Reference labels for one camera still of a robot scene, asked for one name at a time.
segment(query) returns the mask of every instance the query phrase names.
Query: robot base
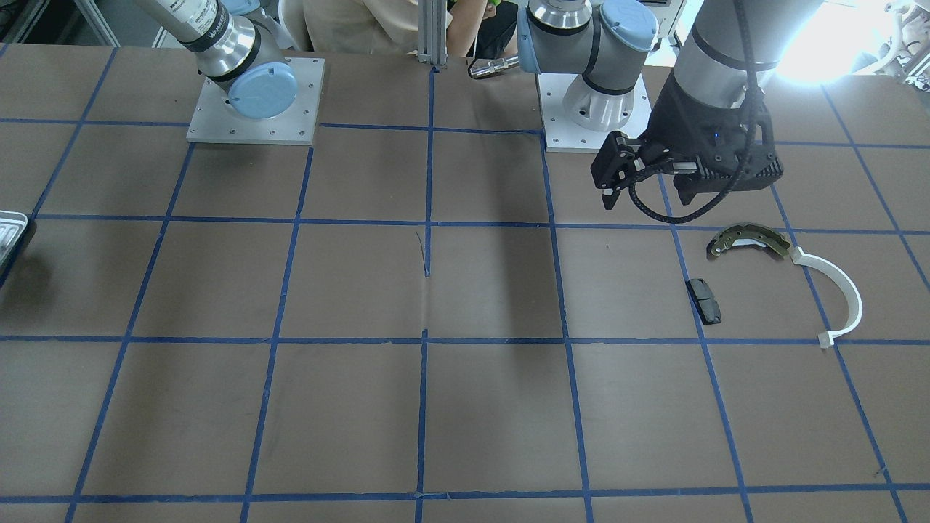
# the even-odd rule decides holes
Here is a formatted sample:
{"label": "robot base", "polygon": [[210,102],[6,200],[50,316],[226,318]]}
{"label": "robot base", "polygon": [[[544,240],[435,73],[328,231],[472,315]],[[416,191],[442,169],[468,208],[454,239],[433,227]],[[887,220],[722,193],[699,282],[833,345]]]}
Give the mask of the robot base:
{"label": "robot base", "polygon": [[226,103],[226,92],[206,80],[187,129],[187,141],[313,145],[326,61],[322,58],[289,58],[287,61],[294,69],[299,90],[286,111],[267,120],[246,118]]}
{"label": "robot base", "polygon": [[[576,124],[562,104],[568,87],[577,74],[540,74],[539,99],[542,122],[546,128],[546,148],[555,152],[598,152],[604,143],[605,131],[596,131]],[[639,136],[649,124],[652,108],[645,94],[645,83],[640,76],[633,89],[633,108],[630,119],[621,129],[627,136]]]}

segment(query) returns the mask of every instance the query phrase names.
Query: light blue cap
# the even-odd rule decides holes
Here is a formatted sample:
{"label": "light blue cap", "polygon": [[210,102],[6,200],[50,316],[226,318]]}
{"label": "light blue cap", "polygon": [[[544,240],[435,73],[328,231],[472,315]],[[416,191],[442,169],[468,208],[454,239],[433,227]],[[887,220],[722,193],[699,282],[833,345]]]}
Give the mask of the light blue cap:
{"label": "light blue cap", "polygon": [[601,17],[610,33],[627,46],[643,53],[652,50],[658,22],[649,7],[636,0],[606,0]]}
{"label": "light blue cap", "polygon": [[285,111],[297,97],[297,78],[286,63],[273,61],[246,71],[230,87],[230,105],[246,118],[260,120]]}
{"label": "light blue cap", "polygon": [[222,0],[232,15],[245,15],[261,7],[259,0]]}

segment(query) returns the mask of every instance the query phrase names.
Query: person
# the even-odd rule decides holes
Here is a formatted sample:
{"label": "person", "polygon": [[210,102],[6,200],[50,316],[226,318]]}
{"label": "person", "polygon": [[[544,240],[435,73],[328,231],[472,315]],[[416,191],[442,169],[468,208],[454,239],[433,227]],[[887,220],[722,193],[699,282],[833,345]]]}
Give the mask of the person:
{"label": "person", "polygon": [[[516,40],[512,34],[516,25],[516,5],[508,5],[513,7],[512,26],[495,20],[498,23],[493,24],[493,32],[485,36],[480,34],[483,21],[496,17],[500,3],[500,0],[455,0],[449,3],[445,46],[450,57],[468,56],[476,37],[479,42],[493,42],[503,49],[504,46],[499,44],[503,39],[499,33],[507,34],[508,30],[509,35],[504,41],[512,44],[515,53]],[[303,12],[314,50],[375,55],[407,54],[417,50],[417,0],[303,0]]]}

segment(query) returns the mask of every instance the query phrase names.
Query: floor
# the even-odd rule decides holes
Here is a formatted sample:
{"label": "floor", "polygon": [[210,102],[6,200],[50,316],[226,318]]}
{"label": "floor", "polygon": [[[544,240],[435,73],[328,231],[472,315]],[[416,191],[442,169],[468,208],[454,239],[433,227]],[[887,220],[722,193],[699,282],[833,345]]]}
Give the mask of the floor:
{"label": "floor", "polygon": [[[0,275],[0,521],[930,521],[912,89],[770,85],[784,179],[672,227],[542,150],[532,76],[323,58],[312,149],[211,146],[183,51],[0,47],[0,208],[38,225]],[[821,350],[830,281],[708,260],[739,221],[845,269],[858,329]]]}

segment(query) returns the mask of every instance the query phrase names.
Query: black cable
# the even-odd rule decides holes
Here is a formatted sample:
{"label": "black cable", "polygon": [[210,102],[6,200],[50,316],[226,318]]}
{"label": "black cable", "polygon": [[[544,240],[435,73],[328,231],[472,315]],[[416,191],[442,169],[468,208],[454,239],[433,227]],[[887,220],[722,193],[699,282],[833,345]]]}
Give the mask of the black cable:
{"label": "black cable", "polygon": [[705,204],[704,207],[699,208],[691,214],[681,218],[659,214],[643,203],[643,201],[640,200],[639,196],[636,194],[636,183],[645,180],[649,176],[652,176],[652,174],[645,174],[644,176],[637,174],[636,179],[633,180],[633,182],[630,184],[630,200],[633,202],[636,208],[640,209],[643,214],[649,218],[652,218],[653,220],[673,224],[687,223],[689,221],[696,220],[707,214],[707,212],[712,208],[717,207],[717,204],[722,202],[724,198],[726,198],[726,196],[733,191],[733,189],[737,186],[737,183],[742,180],[745,174],[743,171],[746,170],[746,164],[750,159],[751,147],[755,142],[756,115],[759,103],[757,95],[759,91],[759,80],[756,78],[755,55],[752,52],[752,41],[750,40],[750,27],[749,21],[746,18],[746,8],[743,6],[742,0],[733,0],[733,7],[737,11],[739,37],[743,44],[743,55],[746,63],[746,76],[749,83],[749,86],[746,90],[746,99],[744,103],[748,103],[750,105],[749,114],[747,116],[748,121],[746,123],[746,142],[743,146],[743,151],[739,157],[739,161],[737,162],[737,170],[733,173],[733,177],[730,179],[730,182],[710,202]]}

